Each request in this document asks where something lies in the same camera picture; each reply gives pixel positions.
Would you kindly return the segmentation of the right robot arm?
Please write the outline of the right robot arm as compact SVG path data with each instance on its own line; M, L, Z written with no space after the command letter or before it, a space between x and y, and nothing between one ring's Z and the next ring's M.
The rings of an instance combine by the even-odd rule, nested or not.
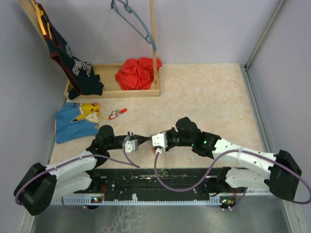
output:
M283 200L295 199L302 171L289 152L261 152L238 146L218 135L200 130L188 117L179 119L175 127L164 133L165 150L191 147L192 152L201 157L227 160L238 165L238 168L228 169L217 180L221 191L250 187L268 190Z

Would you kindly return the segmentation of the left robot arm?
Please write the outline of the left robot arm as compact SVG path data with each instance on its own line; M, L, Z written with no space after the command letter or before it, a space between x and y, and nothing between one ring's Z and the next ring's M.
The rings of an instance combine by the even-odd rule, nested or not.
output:
M100 189L101 180L92 171L108 160L117 162L110 157L110 150L123 150L124 164L136 166L128 153L151 139L132 132L116 136L112 126L101 126L91 145L79 155L54 165L32 165L14 190L15 202L36 216L54 199L85 189L94 193Z

